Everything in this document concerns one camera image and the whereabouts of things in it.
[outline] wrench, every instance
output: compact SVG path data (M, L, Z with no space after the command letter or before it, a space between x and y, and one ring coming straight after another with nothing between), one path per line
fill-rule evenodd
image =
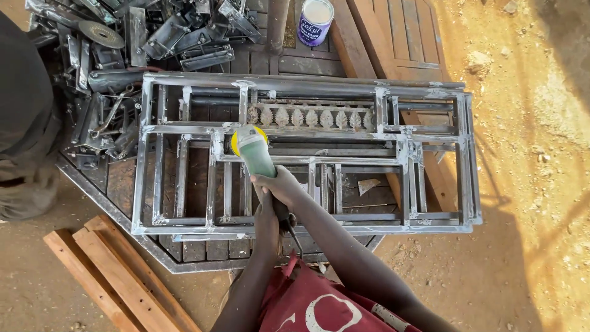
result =
M111 111L109 112L109 115L107 115L107 118L104 120L104 123L102 124L102 126L98 126L96 127L91 133L90 133L90 137L92 138L98 138L100 136L100 133L103 132L105 129L107 129L107 127L109 126L111 120L113 120L115 113L117 113L117 110L119 108L119 105L121 105L121 102L123 101L123 98L128 95L129 93L133 92L133 86L130 84L128 85L124 91L122 91L121 93L119 93L119 97L117 97L117 100L115 101L113 108L111 109Z

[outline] yellow sanding disc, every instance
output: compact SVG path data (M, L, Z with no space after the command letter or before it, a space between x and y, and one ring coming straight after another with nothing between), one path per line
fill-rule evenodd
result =
M266 141L266 144L268 144L268 136L266 135L266 133L262 129L260 129L260 128L256 127L256 126L254 126L254 129L256 129L256 131L260 135L262 135L264 137L264 140ZM237 133L238 132L236 131L236 132L234 132L233 135L231 135L231 150L235 153L236 156L239 157L240 156L240 152L238 151L238 136L237 136Z

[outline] purple can label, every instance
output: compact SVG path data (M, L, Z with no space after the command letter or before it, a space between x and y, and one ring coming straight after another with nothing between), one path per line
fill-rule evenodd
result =
M331 21L322 25L309 23L303 13L301 13L299 26L297 27L297 36L307 46L318 46L326 39L330 24L332 24Z

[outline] sandy soil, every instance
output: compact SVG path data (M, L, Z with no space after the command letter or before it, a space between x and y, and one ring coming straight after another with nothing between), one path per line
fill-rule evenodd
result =
M376 254L461 330L590 331L590 5L517 1L510 15L506 0L433 2L451 77L475 95L484 225L389 236ZM26 27L21 6L0 9ZM465 70L474 51L493 61L483 80ZM64 180L50 214L0 224L0 330L113 329L41 240L98 212ZM172 276L146 260L211 328L227 274Z

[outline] paint can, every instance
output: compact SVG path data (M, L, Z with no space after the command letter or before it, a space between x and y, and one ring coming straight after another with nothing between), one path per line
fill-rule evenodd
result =
M323 43L333 19L334 6L328 0L305 0L297 25L299 40L311 47Z

